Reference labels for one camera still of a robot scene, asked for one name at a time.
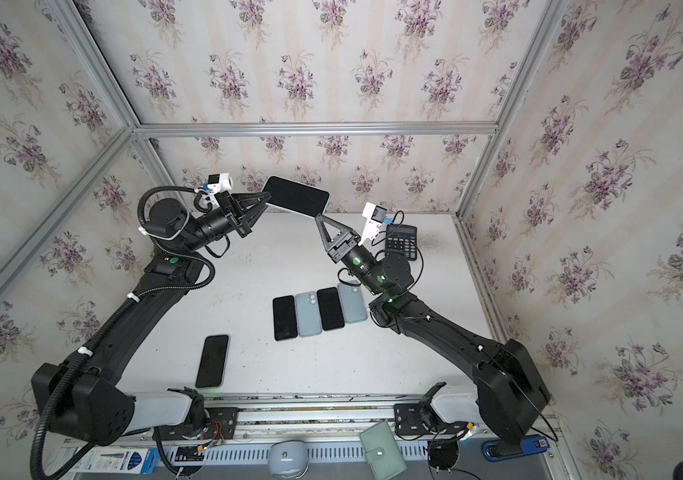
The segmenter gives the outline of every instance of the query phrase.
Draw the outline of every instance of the wallet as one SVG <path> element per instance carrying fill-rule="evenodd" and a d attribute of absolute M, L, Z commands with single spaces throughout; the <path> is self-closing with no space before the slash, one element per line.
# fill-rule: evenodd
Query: wallet
<path fill-rule="evenodd" d="M 381 422 L 368 428 L 360 434 L 360 441 L 365 451 L 365 462 L 371 467 L 376 480 L 389 480 L 408 468 L 388 423 Z"/>

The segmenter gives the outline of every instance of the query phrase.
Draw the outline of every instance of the tabletop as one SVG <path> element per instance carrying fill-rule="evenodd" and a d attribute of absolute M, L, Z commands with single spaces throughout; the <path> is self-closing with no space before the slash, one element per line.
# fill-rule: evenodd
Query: tabletop
<path fill-rule="evenodd" d="M 329 216 L 358 232 L 365 224 L 359 214 Z M 404 224 L 417 227 L 424 259 L 423 275 L 412 292 L 448 320 L 490 338 L 452 216 L 409 214 Z M 230 335 L 224 380 L 218 389 L 205 389 L 207 396 L 422 394 L 436 382 L 471 384 L 440 354 L 377 327 L 370 316 L 339 330 L 276 342 L 272 299 L 336 286 L 342 265 L 326 255 L 314 220 L 306 216 L 264 214 L 253 233 L 230 237 L 227 254 L 211 259 L 216 267 L 212 283 L 189 292 L 164 315 L 126 367 L 119 389 L 194 387 L 205 337 L 219 334 Z M 223 243 L 211 245 L 212 250 L 220 252 Z M 367 245 L 375 253 L 384 243 Z M 421 261 L 411 262 L 414 279 Z M 373 300 L 363 293 L 366 304 Z"/>

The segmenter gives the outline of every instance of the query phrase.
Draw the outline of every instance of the wall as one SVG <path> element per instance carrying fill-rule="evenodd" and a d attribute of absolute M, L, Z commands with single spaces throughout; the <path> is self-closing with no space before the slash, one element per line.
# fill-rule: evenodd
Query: wall
<path fill-rule="evenodd" d="M 49 15 L 45 2 L 0 0 L 0 267 L 118 131 Z M 140 163 L 126 152 L 99 180 L 0 302 L 0 478 L 29 477 L 34 371 L 92 335 L 149 259 L 135 230 L 152 187 Z"/>
<path fill-rule="evenodd" d="M 76 3 L 147 123 L 493 121 L 545 5 Z M 161 139 L 159 146 L 177 183 L 228 171 L 250 179 L 236 184 L 245 191 L 277 174 L 329 190 L 338 211 L 361 211 L 367 200 L 449 211 L 484 143 L 467 135 L 336 136 Z"/>
<path fill-rule="evenodd" d="M 472 209 L 584 478 L 683 459 L 683 1 L 578 0 Z"/>

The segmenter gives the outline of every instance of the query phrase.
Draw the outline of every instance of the black calculator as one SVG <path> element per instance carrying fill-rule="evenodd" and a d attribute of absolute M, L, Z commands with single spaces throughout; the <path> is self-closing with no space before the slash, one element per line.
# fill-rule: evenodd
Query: black calculator
<path fill-rule="evenodd" d="M 416 257 L 416 227 L 412 225 L 387 225 L 385 248 L 398 250 L 413 262 Z"/>

